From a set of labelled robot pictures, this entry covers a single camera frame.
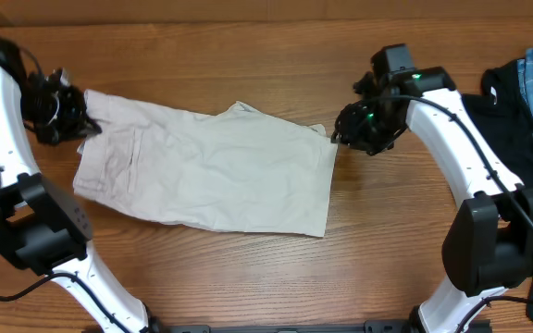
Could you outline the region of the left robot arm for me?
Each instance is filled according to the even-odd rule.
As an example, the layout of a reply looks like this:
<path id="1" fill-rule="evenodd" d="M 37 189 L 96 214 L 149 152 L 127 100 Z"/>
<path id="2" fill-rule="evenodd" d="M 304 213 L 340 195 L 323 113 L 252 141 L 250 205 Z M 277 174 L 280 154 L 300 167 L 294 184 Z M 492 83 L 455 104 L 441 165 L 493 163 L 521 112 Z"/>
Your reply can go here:
<path id="1" fill-rule="evenodd" d="M 26 49 L 0 37 L 0 255 L 72 295 L 104 332 L 159 332 L 161 323 L 118 282 L 93 245 L 93 228 L 75 198 L 40 171 L 28 140 L 57 145 L 98 134 L 82 91 L 64 69 L 27 73 Z"/>

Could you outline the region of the beige shorts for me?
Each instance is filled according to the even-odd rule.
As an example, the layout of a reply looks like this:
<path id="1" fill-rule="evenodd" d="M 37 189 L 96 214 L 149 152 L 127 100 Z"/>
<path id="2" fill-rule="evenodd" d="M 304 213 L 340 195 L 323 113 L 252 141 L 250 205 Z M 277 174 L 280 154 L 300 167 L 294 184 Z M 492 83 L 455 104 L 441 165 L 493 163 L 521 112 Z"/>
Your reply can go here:
<path id="1" fill-rule="evenodd" d="M 324 235 L 337 148 L 322 125 L 243 102 L 211 116 L 93 90 L 85 99 L 102 130 L 81 145 L 79 196 L 167 225 Z"/>

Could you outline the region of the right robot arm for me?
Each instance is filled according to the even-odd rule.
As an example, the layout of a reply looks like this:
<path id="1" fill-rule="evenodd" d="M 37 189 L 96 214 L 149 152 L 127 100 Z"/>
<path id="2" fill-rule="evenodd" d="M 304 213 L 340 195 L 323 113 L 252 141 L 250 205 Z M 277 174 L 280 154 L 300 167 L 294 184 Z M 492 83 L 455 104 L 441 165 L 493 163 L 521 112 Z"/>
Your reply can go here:
<path id="1" fill-rule="evenodd" d="M 359 100 L 338 115 L 332 141 L 370 155 L 406 131 L 428 148 L 457 214 L 442 244 L 445 278 L 405 319 L 368 320 L 367 332 L 488 332 L 479 313 L 510 300 L 533 276 L 533 187 L 498 158 L 444 68 L 417 68 L 408 47 L 383 47 L 353 86 Z"/>

